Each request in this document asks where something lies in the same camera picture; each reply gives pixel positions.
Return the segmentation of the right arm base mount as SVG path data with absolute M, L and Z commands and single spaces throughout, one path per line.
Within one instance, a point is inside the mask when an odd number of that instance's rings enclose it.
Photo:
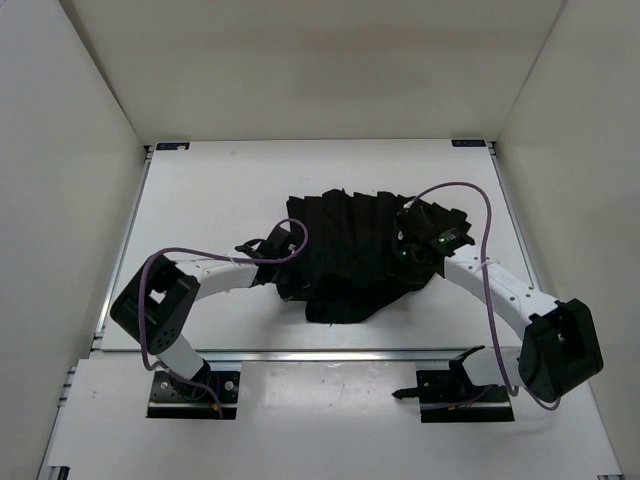
M 448 361 L 447 367 L 416 371 L 416 386 L 392 393 L 395 400 L 417 399 L 422 423 L 505 423 L 515 420 L 506 387 L 475 384 L 465 370 L 469 358 L 487 353 L 475 346 Z

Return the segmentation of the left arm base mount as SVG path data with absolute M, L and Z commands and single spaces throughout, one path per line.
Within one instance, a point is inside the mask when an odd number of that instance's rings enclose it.
M 156 371 L 150 388 L 146 417 L 152 419 L 235 420 L 241 372 L 212 371 L 209 388 L 222 409 L 206 390 L 183 385 L 167 372 Z

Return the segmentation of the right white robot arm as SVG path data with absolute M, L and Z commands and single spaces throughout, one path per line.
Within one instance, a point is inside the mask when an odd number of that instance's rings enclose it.
M 563 302 L 512 275 L 488 257 L 487 244 L 457 229 L 430 241 L 399 234 L 395 253 L 414 275 L 434 273 L 486 307 L 492 345 L 450 361 L 449 391 L 471 400 L 483 388 L 525 390 L 550 408 L 604 367 L 589 307 Z

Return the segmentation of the black pleated skirt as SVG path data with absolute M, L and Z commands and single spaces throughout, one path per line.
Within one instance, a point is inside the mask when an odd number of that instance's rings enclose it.
M 466 212 L 417 202 L 429 211 L 432 239 L 451 229 L 469 236 Z M 368 195 L 333 189 L 320 196 L 289 197 L 287 213 L 297 222 L 292 232 L 309 239 L 286 265 L 287 279 L 277 286 L 280 298 L 304 302 L 311 323 L 355 324 L 424 288 L 436 274 L 411 274 L 394 255 L 396 216 L 411 204 L 385 191 Z

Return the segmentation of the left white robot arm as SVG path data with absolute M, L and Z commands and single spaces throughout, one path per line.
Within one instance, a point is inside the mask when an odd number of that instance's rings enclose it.
M 249 257 L 145 261 L 113 302 L 111 319 L 141 347 L 148 370 L 161 367 L 188 398 L 210 389 L 210 368 L 183 335 L 194 304 L 237 289 L 280 280 L 283 263 Z

